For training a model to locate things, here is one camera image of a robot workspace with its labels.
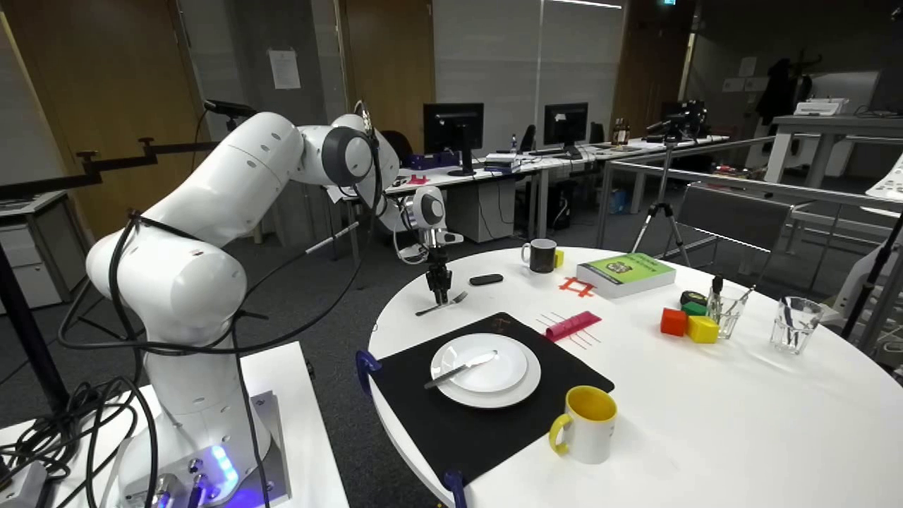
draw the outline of book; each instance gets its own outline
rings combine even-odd
[[[578,261],[575,275],[593,285],[596,294],[616,298],[616,295],[668,285],[675,282],[678,270],[655,257],[634,251],[634,253]]]

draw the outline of cabinet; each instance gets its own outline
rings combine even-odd
[[[85,275],[88,237],[64,192],[3,205],[0,246],[27,308],[64,301]]]

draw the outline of yellow mug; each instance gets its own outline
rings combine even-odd
[[[580,463],[610,457],[618,402],[597,385],[578,384],[563,394],[563,415],[546,428],[546,443],[555,454]]]

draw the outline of round white table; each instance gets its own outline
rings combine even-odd
[[[693,344],[658,330],[681,289],[707,289],[710,274],[678,264],[675,285],[604,298],[558,285],[575,261],[613,251],[563,248],[552,274],[531,274],[520,248],[449,261],[459,305],[431,305],[411,279],[380,309],[369,351],[386,357],[490,312],[544,330],[578,309],[597,323],[555,342],[616,380],[618,428],[602,466],[562,460],[544,435],[477,477],[470,504],[604,504],[604,508],[901,508],[903,388],[851,344],[819,327],[802,356],[768,344],[775,301],[752,294],[731,342]],[[470,287],[477,274],[499,285]],[[417,480],[446,504],[441,485],[391,406],[369,380],[379,416]]]

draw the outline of pink object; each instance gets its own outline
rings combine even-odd
[[[602,318],[590,309],[575,312],[558,323],[544,327],[544,337],[562,342],[563,336],[578,333],[578,330],[590,327],[593,320],[602,320]]]

